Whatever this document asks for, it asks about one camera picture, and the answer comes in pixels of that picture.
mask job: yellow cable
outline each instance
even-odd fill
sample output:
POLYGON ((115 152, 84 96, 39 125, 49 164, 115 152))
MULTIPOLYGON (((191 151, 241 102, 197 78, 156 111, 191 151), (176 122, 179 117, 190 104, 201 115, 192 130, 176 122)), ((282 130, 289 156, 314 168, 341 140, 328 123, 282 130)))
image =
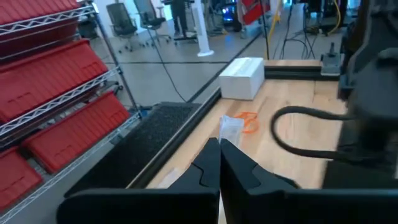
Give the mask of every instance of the yellow cable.
MULTIPOLYGON (((277 21, 280 20, 280 17, 279 17, 280 4, 282 4, 282 0, 278 1, 278 6, 276 8, 277 9, 276 13, 275 13, 274 17, 272 18, 272 25, 271 25, 271 29, 270 29, 269 34, 268 34, 268 47, 271 46, 271 37, 274 34, 275 24, 276 24, 277 21)), ((269 58, 267 57, 267 51, 264 52, 264 58, 269 60, 269 58)))
POLYGON ((340 21, 341 21, 341 12, 340 12, 340 8, 338 7, 337 0, 334 0, 333 2, 335 3, 336 9, 337 9, 337 17, 338 17, 338 19, 337 19, 336 26, 331 31, 328 32, 328 35, 330 35, 335 30, 337 30, 337 28, 340 25, 340 21))

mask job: wooden table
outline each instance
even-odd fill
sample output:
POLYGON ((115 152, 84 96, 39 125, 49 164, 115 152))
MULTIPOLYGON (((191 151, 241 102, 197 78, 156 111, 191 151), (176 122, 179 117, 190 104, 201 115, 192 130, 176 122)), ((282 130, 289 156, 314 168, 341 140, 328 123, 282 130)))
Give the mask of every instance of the wooden table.
MULTIPOLYGON (((220 118, 224 114, 236 116, 243 111, 258 113, 260 126, 255 133, 242 134, 240 149, 268 171, 293 179, 303 188, 319 188, 326 160, 300 157, 281 149, 271 138, 269 121, 276 110, 288 105, 344 113, 344 103, 336 99, 337 85, 337 82, 266 80, 253 101, 220 99, 148 188, 168 187, 188 168, 208 138, 218 136, 220 118)), ((279 120, 278 133, 294 146, 334 150, 340 126, 339 121, 288 114, 279 120)))

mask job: white box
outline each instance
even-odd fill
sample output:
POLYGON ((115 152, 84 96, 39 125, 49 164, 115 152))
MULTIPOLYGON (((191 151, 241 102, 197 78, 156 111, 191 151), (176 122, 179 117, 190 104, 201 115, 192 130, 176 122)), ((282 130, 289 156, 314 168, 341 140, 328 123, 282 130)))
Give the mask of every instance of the white box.
POLYGON ((223 98, 253 100, 264 82, 263 58, 237 58, 221 73, 223 98))

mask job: black office chair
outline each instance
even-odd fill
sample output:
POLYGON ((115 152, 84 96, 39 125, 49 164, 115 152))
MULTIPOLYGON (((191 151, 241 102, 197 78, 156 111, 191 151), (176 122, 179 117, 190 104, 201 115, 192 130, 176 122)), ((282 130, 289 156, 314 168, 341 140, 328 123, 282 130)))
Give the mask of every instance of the black office chair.
POLYGON ((133 22, 130 15, 123 3, 114 3, 106 6, 109 17, 111 18, 112 32, 115 37, 120 39, 126 39, 127 42, 124 46, 119 49, 119 53, 122 53, 122 49, 126 49, 132 52, 131 37, 137 32, 137 25, 133 22))
MULTIPOLYGON (((172 37, 168 34, 158 34, 157 30, 160 29, 162 26, 162 23, 166 21, 166 18, 164 17, 157 17, 154 5, 150 0, 134 0, 134 3, 136 4, 138 14, 140 15, 141 18, 141 24, 140 26, 144 29, 147 30, 153 30, 155 31, 155 36, 153 36, 154 39, 157 39, 158 43, 160 43, 160 38, 163 38, 166 40, 166 43, 169 43, 170 40, 172 40, 172 37)), ((146 40, 146 44, 148 44, 148 40, 152 42, 152 38, 148 38, 146 40)))

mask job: white pole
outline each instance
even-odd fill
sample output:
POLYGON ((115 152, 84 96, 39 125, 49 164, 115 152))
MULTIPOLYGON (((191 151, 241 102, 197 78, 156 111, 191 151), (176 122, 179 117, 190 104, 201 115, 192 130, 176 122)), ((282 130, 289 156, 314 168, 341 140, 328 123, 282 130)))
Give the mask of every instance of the white pole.
POLYGON ((209 48, 209 40, 207 38, 207 31, 205 25, 205 18, 201 8, 201 0, 195 0, 192 4, 193 19, 197 27, 197 38, 199 43, 198 57, 206 57, 214 54, 214 51, 209 48))

